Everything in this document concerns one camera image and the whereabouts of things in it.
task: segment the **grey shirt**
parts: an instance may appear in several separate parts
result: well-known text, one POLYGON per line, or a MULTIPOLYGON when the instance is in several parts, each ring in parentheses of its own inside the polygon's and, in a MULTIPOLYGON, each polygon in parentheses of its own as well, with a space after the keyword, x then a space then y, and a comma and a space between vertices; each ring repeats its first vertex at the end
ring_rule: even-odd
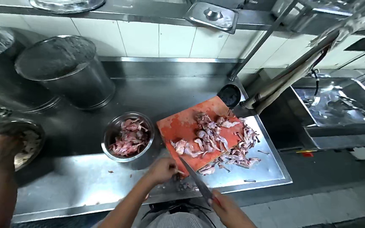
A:
POLYGON ((193 214, 177 212, 171 215, 169 213, 159 215, 147 228, 210 228, 210 226, 193 214))

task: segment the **hand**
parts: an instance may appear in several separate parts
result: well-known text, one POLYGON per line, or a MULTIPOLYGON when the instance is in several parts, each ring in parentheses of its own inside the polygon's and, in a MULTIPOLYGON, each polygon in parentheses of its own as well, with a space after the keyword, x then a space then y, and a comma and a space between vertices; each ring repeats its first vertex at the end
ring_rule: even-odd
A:
POLYGON ((12 163, 13 158, 23 148, 23 142, 17 137, 0 135, 0 163, 12 163))
POLYGON ((212 194, 217 198, 221 204, 219 206, 214 201, 212 208, 221 219, 221 222, 227 228, 256 228, 249 217, 234 203, 234 201, 227 195, 222 195, 216 190, 212 190, 212 194))
POLYGON ((173 158, 164 157, 155 161, 145 176, 154 184, 162 184, 177 173, 177 165, 173 158))

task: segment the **knife blade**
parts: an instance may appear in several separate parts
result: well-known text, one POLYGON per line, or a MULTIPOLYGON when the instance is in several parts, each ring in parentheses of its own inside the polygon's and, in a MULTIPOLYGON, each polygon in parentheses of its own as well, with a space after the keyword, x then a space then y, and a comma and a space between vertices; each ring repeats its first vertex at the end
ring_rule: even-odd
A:
POLYGON ((198 177, 197 173, 189 166, 189 164, 182 158, 179 157, 181 162, 184 164, 185 168, 188 170, 188 173, 190 176, 194 179, 195 184, 197 185, 198 189, 200 190, 200 193, 205 198, 206 203, 210 206, 210 202, 215 201, 216 204, 221 206, 219 200, 215 197, 213 197, 212 192, 209 190, 209 188, 206 186, 206 184, 198 177))

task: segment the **tiled wall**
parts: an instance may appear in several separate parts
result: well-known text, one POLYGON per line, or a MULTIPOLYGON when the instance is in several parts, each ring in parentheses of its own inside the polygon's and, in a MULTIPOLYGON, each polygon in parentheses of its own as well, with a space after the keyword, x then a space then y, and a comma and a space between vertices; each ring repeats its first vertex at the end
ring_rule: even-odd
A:
MULTIPOLYGON (((36 42, 69 34, 91 39, 100 56, 245 58, 265 31, 237 30, 234 35, 202 27, 176 26, 102 19, 47 17, 0 13, 0 26, 18 29, 36 42), (31 36, 32 32, 42 36, 31 36)), ((246 79, 260 68, 285 68, 304 54, 315 36, 274 32, 239 77, 246 79)), ((337 68, 365 52, 343 51, 363 36, 350 36, 318 65, 337 68)), ((365 68, 365 56, 350 67, 365 68)))

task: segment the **metal bucket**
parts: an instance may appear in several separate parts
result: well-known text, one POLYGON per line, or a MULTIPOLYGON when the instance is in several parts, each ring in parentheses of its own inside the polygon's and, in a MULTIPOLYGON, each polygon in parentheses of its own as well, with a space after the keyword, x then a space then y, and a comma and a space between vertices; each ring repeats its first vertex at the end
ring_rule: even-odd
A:
POLYGON ((26 113, 49 107, 58 97, 16 73, 14 60, 24 48, 12 30, 0 27, 0 105, 26 113))
POLYGON ((18 57, 15 69, 81 110, 104 106, 115 92, 94 43, 83 37, 62 35, 38 42, 18 57))

